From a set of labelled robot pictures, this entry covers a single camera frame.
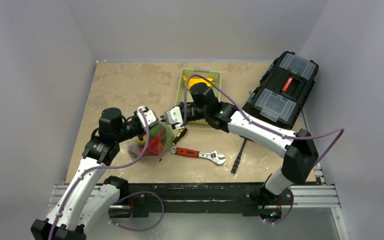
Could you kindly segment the green bell pepper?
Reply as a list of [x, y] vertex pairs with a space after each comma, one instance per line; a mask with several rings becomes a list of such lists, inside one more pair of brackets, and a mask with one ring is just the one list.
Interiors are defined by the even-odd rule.
[[150, 129], [150, 137], [153, 140], [156, 138], [160, 143], [165, 144], [173, 138], [173, 131], [166, 125], [158, 123]]

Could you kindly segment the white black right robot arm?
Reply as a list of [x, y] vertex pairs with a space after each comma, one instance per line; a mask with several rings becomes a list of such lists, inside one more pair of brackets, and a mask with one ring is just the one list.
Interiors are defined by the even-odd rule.
[[268, 204], [293, 184], [303, 184], [316, 165], [319, 153], [311, 134], [278, 128], [248, 115], [232, 103], [219, 101], [212, 88], [197, 83], [190, 89], [192, 102], [180, 102], [169, 115], [175, 127], [204, 119], [212, 128], [261, 144], [283, 159], [282, 166], [264, 183], [260, 196]]

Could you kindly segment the red chili pepper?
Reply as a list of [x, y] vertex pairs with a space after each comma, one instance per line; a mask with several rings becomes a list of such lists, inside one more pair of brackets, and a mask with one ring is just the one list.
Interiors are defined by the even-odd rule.
[[148, 142], [148, 146], [145, 150], [145, 156], [151, 156], [151, 157], [155, 157], [155, 156], [158, 156], [162, 153], [163, 151], [163, 148], [164, 148], [164, 145], [163, 143], [159, 142], [157, 140], [157, 138], [154, 138], [154, 139], [149, 139], [149, 142]]

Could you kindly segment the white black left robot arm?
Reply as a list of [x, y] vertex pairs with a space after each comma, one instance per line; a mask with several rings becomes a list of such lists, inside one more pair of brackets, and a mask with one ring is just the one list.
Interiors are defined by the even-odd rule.
[[87, 231], [111, 203], [126, 203], [128, 182], [118, 177], [111, 177], [95, 197], [91, 193], [106, 170], [111, 169], [120, 143], [148, 136], [157, 123], [157, 115], [146, 106], [140, 106], [130, 118], [125, 118], [116, 107], [104, 109], [66, 191], [44, 220], [33, 222], [30, 231], [34, 239], [85, 240]]

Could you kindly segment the clear dotted zip top bag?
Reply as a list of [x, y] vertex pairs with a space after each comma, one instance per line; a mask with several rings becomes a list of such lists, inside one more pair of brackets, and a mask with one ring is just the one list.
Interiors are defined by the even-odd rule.
[[[149, 141], [142, 158], [161, 157], [171, 146], [174, 140], [173, 130], [162, 123], [158, 123], [149, 130]], [[143, 151], [147, 141], [147, 136], [135, 137], [128, 141], [127, 153], [131, 159], [136, 159]]]

